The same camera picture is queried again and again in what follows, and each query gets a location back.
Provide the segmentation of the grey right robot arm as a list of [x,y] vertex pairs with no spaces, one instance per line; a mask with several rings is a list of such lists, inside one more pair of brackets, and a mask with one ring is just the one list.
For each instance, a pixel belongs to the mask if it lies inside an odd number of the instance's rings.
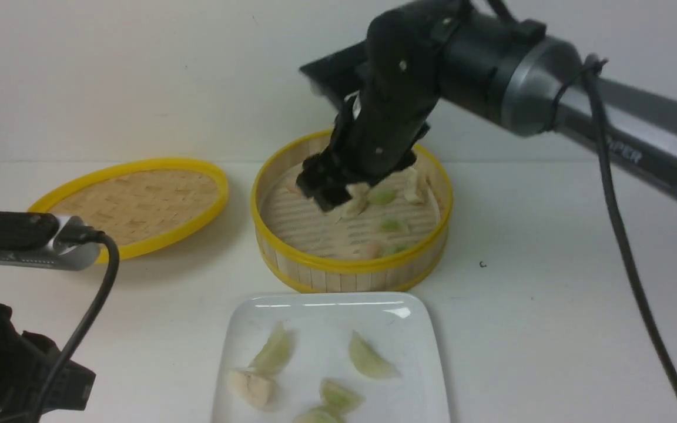
[[325,212],[347,185],[413,165],[440,100],[519,137],[556,132],[677,201],[677,101],[601,76],[545,24],[469,1],[413,1],[377,16],[364,41],[303,65],[338,110],[328,146],[297,185]]

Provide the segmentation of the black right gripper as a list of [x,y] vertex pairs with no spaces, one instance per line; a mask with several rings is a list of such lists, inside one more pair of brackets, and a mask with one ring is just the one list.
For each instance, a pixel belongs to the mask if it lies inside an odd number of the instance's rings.
[[441,52],[469,1],[413,1],[380,14],[365,35],[368,78],[337,110],[329,145],[309,156],[297,187],[323,212],[350,200],[348,184],[375,186],[413,165],[412,147],[441,98]]

